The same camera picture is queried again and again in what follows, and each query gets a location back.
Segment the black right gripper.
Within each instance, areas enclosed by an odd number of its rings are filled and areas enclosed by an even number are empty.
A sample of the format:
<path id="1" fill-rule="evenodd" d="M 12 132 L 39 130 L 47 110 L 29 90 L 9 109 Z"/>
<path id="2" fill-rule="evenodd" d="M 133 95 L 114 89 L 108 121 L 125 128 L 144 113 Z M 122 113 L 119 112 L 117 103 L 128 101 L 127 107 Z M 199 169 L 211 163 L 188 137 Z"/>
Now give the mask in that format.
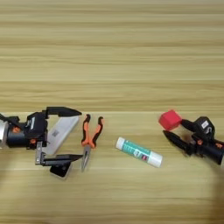
<path id="1" fill-rule="evenodd" d="M 196 122 L 183 119 L 181 125 L 191 132 L 198 131 Z M 207 134 L 193 133 L 192 142 L 190 143 L 183 141 L 178 135 L 169 130 L 164 130 L 163 133 L 172 144 L 182 149 L 187 155 L 195 154 L 209 158 L 217 165 L 221 165 L 224 158 L 224 142 L 216 140 L 213 132 Z"/>

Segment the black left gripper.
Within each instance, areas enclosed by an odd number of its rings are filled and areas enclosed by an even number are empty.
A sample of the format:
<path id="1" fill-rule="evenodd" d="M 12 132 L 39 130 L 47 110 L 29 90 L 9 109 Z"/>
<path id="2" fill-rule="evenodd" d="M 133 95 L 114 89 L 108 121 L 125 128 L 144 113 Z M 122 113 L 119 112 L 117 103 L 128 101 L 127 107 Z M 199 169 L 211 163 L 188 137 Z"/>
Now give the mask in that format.
<path id="1" fill-rule="evenodd" d="M 43 148 L 47 145 L 48 116 L 58 117 L 81 116 L 76 109 L 67 107 L 47 107 L 46 110 L 27 116 L 25 122 L 20 122 L 18 116 L 8 116 L 5 121 L 9 124 L 6 143 L 10 148 L 26 148 L 35 150 L 35 164 L 43 166 L 64 166 L 82 158 L 82 155 L 64 154 L 45 158 Z"/>

